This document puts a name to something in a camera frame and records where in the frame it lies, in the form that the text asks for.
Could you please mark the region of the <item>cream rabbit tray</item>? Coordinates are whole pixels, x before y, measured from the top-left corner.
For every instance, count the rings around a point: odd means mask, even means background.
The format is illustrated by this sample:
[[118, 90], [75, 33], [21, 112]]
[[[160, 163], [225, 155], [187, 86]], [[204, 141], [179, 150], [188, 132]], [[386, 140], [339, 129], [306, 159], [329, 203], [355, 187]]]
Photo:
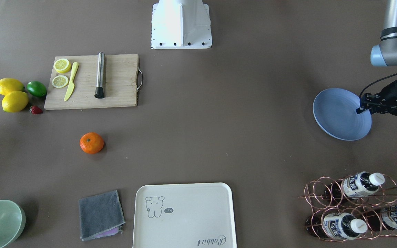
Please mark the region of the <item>cream rabbit tray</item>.
[[236, 248], [225, 183], [145, 185], [135, 196], [134, 248]]

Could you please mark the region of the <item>tea bottle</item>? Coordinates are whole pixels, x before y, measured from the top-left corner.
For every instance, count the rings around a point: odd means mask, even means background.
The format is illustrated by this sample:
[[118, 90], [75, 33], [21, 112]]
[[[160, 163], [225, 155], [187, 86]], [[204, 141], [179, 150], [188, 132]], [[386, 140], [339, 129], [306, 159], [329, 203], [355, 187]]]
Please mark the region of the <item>tea bottle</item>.
[[397, 204], [392, 204], [380, 209], [370, 210], [364, 214], [371, 230], [396, 230], [397, 229]]
[[305, 227], [311, 236], [327, 241], [354, 240], [368, 231], [367, 223], [350, 213], [312, 215]]
[[369, 173], [366, 171], [355, 173], [328, 185], [324, 190], [323, 197], [340, 203], [345, 200], [371, 196], [379, 190], [385, 180], [385, 176], [382, 173]]

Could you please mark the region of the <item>orange mandarin fruit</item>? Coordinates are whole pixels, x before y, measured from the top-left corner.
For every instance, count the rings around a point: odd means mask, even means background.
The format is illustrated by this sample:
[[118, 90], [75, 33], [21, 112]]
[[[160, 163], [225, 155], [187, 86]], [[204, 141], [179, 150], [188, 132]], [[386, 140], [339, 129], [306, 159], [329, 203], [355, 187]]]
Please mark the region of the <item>orange mandarin fruit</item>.
[[96, 154], [100, 152], [105, 145], [104, 139], [95, 132], [86, 133], [79, 140], [79, 146], [87, 154]]

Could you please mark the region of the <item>grey folded cloth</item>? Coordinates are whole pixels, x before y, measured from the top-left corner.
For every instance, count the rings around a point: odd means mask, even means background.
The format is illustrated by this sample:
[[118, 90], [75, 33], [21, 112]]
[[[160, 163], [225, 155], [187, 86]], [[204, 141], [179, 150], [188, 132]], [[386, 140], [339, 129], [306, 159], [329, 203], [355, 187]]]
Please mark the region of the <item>grey folded cloth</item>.
[[123, 232], [126, 220], [118, 190], [79, 199], [78, 207], [82, 241], [104, 238]]

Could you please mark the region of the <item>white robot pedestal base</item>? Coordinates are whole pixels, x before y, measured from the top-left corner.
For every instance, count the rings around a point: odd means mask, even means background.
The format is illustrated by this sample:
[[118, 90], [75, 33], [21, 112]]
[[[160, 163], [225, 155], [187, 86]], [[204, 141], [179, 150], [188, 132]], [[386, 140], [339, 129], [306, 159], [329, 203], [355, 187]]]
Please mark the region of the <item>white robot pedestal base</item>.
[[201, 0], [160, 0], [152, 6], [152, 49], [212, 47], [210, 8]]

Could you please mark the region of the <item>lower lemon half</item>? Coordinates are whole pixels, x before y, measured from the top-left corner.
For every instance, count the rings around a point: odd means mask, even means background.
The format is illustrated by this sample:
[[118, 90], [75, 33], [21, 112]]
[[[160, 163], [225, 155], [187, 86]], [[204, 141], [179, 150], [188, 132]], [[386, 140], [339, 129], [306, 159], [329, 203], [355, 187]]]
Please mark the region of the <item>lower lemon half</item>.
[[60, 89], [67, 86], [69, 83], [69, 78], [65, 75], [58, 75], [51, 80], [51, 84], [54, 88]]

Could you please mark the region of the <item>wooden cutting board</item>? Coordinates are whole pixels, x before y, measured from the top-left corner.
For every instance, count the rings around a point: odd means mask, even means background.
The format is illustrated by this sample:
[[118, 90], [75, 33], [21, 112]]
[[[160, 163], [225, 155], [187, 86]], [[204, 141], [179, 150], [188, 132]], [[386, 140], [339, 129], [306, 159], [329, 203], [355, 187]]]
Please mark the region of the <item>wooden cutting board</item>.
[[67, 101], [67, 88], [55, 88], [48, 84], [44, 108], [46, 110], [70, 110], [93, 108], [135, 107], [138, 104], [137, 88], [139, 56], [137, 54], [107, 54], [104, 59], [104, 98], [95, 98], [98, 73], [98, 55], [67, 55], [71, 63], [79, 63], [75, 74], [75, 88]]

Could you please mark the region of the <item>lower whole lemon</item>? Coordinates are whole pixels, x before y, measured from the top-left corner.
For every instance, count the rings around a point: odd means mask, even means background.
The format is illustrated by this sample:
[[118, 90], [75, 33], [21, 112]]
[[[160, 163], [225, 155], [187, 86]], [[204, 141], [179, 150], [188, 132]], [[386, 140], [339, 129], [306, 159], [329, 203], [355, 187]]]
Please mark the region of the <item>lower whole lemon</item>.
[[23, 91], [13, 91], [2, 99], [4, 112], [16, 113], [22, 111], [29, 103], [28, 94]]

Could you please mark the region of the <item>green lime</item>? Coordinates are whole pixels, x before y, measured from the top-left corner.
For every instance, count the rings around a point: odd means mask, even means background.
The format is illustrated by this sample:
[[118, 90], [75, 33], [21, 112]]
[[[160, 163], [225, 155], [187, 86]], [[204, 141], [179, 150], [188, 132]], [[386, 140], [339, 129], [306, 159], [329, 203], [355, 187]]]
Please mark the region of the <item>green lime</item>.
[[31, 81], [27, 83], [27, 91], [35, 97], [44, 97], [47, 94], [47, 88], [39, 81]]

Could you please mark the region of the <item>steel muddler black tip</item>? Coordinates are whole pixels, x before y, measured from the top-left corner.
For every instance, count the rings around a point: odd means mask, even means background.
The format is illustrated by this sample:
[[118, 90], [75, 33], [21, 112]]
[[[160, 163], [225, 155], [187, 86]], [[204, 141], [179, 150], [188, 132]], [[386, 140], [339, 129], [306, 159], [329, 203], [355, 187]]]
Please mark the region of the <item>steel muddler black tip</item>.
[[106, 58], [103, 52], [98, 53], [98, 73], [96, 77], [96, 88], [94, 97], [103, 99], [105, 97], [105, 71], [106, 71]]

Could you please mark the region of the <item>mint green bowl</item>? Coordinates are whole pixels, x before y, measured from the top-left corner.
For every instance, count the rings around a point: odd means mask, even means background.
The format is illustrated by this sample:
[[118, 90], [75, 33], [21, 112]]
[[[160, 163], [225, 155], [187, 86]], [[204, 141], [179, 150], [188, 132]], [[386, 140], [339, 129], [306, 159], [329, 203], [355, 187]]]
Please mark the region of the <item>mint green bowl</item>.
[[26, 215], [22, 207], [11, 200], [0, 200], [0, 248], [19, 238], [25, 224]]

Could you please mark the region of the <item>yellow plastic knife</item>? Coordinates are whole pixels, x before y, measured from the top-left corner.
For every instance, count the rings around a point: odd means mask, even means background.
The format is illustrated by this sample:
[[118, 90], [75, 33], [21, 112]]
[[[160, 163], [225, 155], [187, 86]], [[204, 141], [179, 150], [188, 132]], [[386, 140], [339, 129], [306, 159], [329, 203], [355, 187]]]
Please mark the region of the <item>yellow plastic knife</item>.
[[75, 88], [74, 79], [75, 79], [76, 73], [78, 71], [78, 68], [79, 68], [78, 62], [74, 62], [71, 66], [71, 74], [70, 74], [70, 78], [69, 78], [69, 82], [68, 82], [67, 91], [64, 96], [64, 101], [67, 101], [71, 97], [71, 95], [74, 91], [74, 88]]

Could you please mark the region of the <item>upper lemon slice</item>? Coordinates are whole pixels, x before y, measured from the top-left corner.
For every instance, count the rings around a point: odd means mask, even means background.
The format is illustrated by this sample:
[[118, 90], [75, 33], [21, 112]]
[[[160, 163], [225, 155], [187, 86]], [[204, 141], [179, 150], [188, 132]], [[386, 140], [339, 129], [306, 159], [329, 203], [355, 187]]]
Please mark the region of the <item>upper lemon slice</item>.
[[71, 70], [71, 62], [65, 58], [58, 59], [54, 62], [53, 69], [57, 73], [67, 73]]

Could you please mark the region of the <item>whole lemon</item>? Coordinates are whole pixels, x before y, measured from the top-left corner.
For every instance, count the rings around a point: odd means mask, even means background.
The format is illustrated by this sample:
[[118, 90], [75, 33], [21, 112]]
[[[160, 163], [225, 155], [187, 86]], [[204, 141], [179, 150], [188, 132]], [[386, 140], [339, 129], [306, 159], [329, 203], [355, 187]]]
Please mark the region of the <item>whole lemon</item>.
[[4, 112], [16, 113], [22, 111], [29, 103], [28, 94], [23, 91], [13, 91], [2, 99]]
[[13, 91], [23, 91], [24, 88], [23, 83], [15, 78], [5, 77], [0, 80], [0, 94], [3, 96]]

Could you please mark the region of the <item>red strawberry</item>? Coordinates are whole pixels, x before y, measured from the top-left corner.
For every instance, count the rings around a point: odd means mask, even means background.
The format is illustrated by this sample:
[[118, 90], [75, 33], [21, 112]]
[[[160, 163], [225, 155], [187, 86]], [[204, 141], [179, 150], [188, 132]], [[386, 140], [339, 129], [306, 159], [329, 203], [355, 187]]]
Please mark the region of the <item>red strawberry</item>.
[[29, 112], [33, 115], [38, 115], [38, 114], [42, 114], [43, 110], [40, 107], [33, 105], [30, 107]]

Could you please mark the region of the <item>blue round plate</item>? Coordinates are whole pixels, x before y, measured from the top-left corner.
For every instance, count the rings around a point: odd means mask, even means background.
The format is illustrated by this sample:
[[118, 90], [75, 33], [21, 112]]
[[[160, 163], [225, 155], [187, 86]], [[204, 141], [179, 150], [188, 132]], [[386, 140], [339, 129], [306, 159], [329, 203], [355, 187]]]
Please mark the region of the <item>blue round plate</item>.
[[317, 94], [313, 101], [316, 123], [328, 135], [345, 141], [364, 138], [371, 130], [372, 118], [368, 110], [357, 114], [359, 97], [340, 88], [329, 88]]

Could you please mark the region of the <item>upper whole lemon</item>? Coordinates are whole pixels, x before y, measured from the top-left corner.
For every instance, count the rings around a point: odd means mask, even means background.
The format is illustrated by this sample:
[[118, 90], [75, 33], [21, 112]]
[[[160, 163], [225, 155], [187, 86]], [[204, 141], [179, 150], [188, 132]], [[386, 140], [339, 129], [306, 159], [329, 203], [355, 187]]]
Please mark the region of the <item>upper whole lemon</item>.
[[5, 77], [0, 80], [0, 94], [3, 96], [13, 91], [23, 91], [24, 88], [23, 83], [15, 78]]

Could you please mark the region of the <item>tea bottle middle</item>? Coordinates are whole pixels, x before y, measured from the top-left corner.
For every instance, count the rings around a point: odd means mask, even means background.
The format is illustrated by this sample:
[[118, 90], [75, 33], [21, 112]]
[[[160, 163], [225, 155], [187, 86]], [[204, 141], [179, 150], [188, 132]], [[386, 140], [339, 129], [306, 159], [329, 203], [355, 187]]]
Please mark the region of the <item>tea bottle middle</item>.
[[350, 213], [312, 215], [305, 227], [311, 236], [327, 241], [354, 240], [368, 231], [367, 223]]

